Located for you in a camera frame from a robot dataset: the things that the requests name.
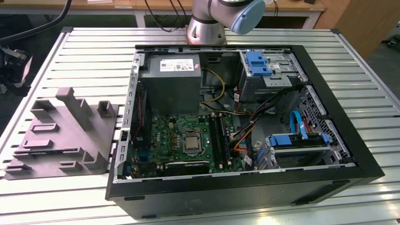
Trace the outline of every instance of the aluminum extrusion table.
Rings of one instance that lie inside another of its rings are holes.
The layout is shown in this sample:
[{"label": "aluminum extrusion table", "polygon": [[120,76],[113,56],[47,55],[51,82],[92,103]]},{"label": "aluminum extrusion table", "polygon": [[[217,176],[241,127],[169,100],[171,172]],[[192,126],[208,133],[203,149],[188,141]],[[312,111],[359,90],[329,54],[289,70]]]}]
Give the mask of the aluminum extrusion table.
[{"label": "aluminum extrusion table", "polygon": [[[29,126],[35,99],[75,88],[89,104],[109,100],[124,112],[135,45],[184,44],[184,31],[152,28],[75,28],[63,32],[28,96],[0,138],[0,177]],[[385,176],[315,205],[159,218],[161,224],[397,224],[400,218],[400,102],[340,34],[329,30],[227,31],[228,44],[304,45]],[[113,139],[120,131],[116,129]],[[104,200],[108,174],[0,180],[0,224],[128,224],[136,222]]]}]

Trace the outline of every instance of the cpu socket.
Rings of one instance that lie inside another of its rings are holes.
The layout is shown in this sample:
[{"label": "cpu socket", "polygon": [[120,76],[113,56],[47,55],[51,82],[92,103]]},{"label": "cpu socket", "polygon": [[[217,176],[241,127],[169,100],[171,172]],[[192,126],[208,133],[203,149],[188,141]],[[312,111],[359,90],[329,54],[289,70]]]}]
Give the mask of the cpu socket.
[{"label": "cpu socket", "polygon": [[187,133],[183,134],[183,153],[197,155],[201,153],[201,134]]}]

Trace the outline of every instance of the power supply label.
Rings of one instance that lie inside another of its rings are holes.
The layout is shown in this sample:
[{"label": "power supply label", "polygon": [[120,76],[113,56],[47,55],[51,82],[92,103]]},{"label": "power supply label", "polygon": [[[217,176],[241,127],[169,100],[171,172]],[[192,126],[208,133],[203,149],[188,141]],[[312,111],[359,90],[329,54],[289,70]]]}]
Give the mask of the power supply label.
[{"label": "power supply label", "polygon": [[195,71],[193,59],[161,60],[160,72]]}]

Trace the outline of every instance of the open computer tower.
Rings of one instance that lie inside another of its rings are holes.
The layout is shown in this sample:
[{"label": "open computer tower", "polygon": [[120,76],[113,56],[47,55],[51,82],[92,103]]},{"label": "open computer tower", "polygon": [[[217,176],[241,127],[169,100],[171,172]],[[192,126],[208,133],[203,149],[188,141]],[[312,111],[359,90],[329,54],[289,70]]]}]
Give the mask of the open computer tower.
[{"label": "open computer tower", "polygon": [[133,218],[317,203],[384,176],[303,46],[136,46],[107,200]]}]

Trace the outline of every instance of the green motherboard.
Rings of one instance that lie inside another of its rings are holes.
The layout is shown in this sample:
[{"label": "green motherboard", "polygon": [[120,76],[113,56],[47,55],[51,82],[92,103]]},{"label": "green motherboard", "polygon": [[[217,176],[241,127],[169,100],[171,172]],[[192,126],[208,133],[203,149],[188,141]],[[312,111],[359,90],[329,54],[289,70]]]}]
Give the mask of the green motherboard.
[{"label": "green motherboard", "polygon": [[[231,115],[223,117],[227,134],[235,132]],[[140,166],[144,177],[157,177],[155,165],[179,161],[208,161],[209,173],[241,171],[240,156],[231,159],[231,165],[215,165],[209,116],[153,117],[151,130],[149,161]]]}]

